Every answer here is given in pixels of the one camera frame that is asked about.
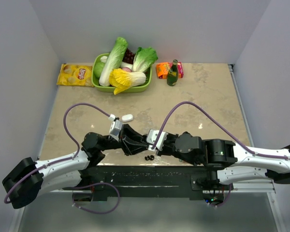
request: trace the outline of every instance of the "snack bag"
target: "snack bag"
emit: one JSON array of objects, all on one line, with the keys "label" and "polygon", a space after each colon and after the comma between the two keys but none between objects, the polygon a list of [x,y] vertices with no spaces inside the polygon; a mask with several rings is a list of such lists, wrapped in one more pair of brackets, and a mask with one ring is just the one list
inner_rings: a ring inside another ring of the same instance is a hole
[{"label": "snack bag", "polygon": [[93,87],[91,73],[92,66],[62,64],[57,85]]}]

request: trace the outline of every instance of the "white wall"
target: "white wall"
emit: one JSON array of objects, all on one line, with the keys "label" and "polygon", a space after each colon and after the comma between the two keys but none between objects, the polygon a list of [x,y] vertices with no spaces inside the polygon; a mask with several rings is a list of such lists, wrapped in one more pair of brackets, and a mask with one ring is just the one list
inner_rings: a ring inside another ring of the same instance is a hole
[{"label": "white wall", "polygon": [[59,59],[28,0],[0,0],[0,232],[14,210],[2,179],[37,157],[56,92]]},{"label": "white wall", "polygon": [[[255,146],[290,144],[290,0],[272,0],[235,64]],[[276,185],[290,231],[290,186]]]},{"label": "white wall", "polygon": [[30,0],[59,58],[92,62],[117,36],[159,61],[235,63],[270,0]]}]

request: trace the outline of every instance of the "green bottle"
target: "green bottle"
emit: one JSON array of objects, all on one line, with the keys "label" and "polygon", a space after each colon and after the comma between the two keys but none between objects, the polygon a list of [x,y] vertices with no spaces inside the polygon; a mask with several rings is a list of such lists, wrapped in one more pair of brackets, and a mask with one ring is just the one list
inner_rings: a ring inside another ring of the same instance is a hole
[{"label": "green bottle", "polygon": [[177,68],[177,59],[173,60],[173,65],[170,68],[168,75],[166,77],[166,83],[170,86],[176,85],[178,80],[178,68]]}]

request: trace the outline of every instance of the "grapes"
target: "grapes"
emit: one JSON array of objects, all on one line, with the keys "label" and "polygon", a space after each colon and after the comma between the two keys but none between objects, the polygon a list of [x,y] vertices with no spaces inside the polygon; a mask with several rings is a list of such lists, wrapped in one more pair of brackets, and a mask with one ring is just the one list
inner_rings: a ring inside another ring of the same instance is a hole
[{"label": "grapes", "polygon": [[134,57],[135,57],[135,54],[131,52],[129,49],[127,49],[122,61],[128,64],[133,64]]}]

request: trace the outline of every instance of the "marble tabletop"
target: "marble tabletop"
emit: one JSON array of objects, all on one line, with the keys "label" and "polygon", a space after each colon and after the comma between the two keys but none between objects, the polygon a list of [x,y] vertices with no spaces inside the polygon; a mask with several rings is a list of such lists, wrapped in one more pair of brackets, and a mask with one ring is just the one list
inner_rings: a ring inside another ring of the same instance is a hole
[{"label": "marble tabletop", "polygon": [[[70,154],[76,150],[75,143],[68,137],[62,125],[62,118],[71,105],[87,102],[100,107],[109,114],[121,117],[133,114],[129,124],[137,132],[148,133],[158,130],[169,113],[179,102],[191,101],[202,107],[222,126],[244,144],[249,139],[242,112],[227,64],[183,63],[184,78],[170,87],[166,80],[158,79],[153,65],[152,81],[141,93],[99,92],[93,87],[59,86],[54,108],[48,123],[40,160],[48,160]],[[81,143],[88,132],[107,135],[110,121],[106,116],[88,106],[77,106],[67,116],[71,134]],[[166,132],[181,134],[188,131],[202,139],[231,138],[212,123],[205,115],[191,105],[180,106],[170,117]],[[154,155],[146,151],[134,156],[125,156],[121,150],[104,151],[106,157],[99,165],[189,165],[168,156],[144,159]]]}]

